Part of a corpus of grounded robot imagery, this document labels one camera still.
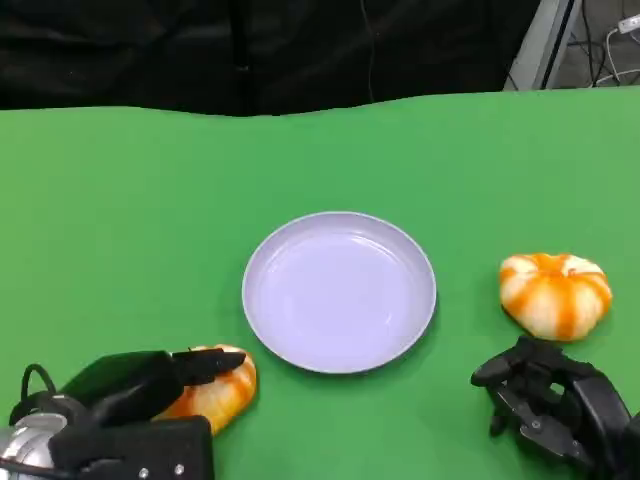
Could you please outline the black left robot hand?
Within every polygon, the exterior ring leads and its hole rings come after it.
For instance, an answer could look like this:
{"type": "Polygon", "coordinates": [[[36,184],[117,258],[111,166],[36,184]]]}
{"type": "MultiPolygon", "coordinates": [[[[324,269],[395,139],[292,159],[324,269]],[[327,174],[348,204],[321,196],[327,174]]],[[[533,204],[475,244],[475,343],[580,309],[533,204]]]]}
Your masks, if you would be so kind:
{"type": "Polygon", "coordinates": [[[151,420],[189,387],[209,386],[239,368],[246,354],[221,347],[107,355],[85,367],[60,393],[80,403],[101,426],[151,420]]]}

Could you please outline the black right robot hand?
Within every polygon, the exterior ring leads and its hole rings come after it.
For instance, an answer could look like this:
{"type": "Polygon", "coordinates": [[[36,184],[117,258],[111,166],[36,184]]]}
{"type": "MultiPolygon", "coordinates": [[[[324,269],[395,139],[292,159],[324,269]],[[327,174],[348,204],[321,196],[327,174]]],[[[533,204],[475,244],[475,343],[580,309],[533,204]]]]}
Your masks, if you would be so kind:
{"type": "Polygon", "coordinates": [[[588,479],[639,477],[639,416],[602,371],[559,345],[522,335],[480,365],[470,383],[493,403],[492,437],[511,430],[524,451],[588,479]]]}

